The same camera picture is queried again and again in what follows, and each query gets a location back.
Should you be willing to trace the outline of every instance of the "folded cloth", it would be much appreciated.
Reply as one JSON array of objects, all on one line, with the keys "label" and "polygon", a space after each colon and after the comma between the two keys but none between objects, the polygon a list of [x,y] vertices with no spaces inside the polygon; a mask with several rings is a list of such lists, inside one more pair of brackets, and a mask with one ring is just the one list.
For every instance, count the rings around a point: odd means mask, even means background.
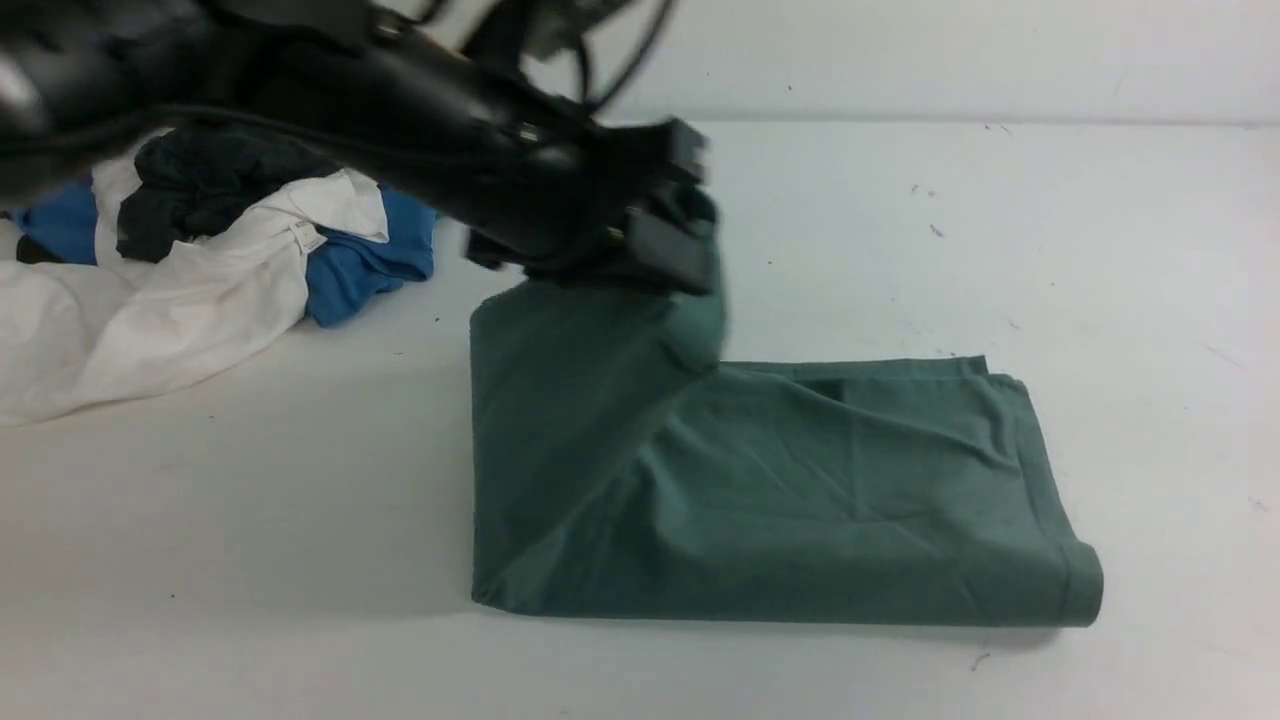
[{"label": "folded cloth", "polygon": [[303,314],[319,225],[385,237],[374,182],[352,170],[289,183],[227,232],[159,264],[115,251],[128,158],[93,170],[100,266],[0,263],[0,425],[196,384],[266,348]]},{"label": "folded cloth", "polygon": [[93,228],[97,205],[93,179],[76,181],[29,208],[10,211],[23,234],[64,263],[95,265]]},{"label": "folded cloth", "polygon": [[723,293],[525,284],[472,318],[472,596],[500,610],[1088,625],[1025,388],[982,359],[721,364]]},{"label": "folded cloth", "polygon": [[435,270],[435,211],[390,188],[383,188],[381,197],[388,242],[321,228],[328,241],[307,259],[307,314],[321,328],[346,323],[374,296],[394,292],[406,281],[425,282]]},{"label": "folded cloth", "polygon": [[120,206],[119,251],[147,263],[163,260],[175,242],[221,234],[285,183],[340,169],[284,136],[205,124],[147,141],[136,167],[142,184]]}]

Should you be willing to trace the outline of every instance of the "black robotic arm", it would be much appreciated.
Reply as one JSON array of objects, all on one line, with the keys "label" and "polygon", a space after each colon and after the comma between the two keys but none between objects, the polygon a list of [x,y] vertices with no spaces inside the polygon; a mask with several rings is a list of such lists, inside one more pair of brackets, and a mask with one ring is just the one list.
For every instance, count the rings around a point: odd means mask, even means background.
[{"label": "black robotic arm", "polygon": [[[704,138],[680,120],[594,120],[612,96],[589,95],[581,35],[627,1],[498,0],[461,51],[367,0],[0,1],[0,202],[157,127],[238,122],[463,222],[483,265],[704,293]],[[524,54],[559,47],[579,53],[579,101],[520,69]]]}]

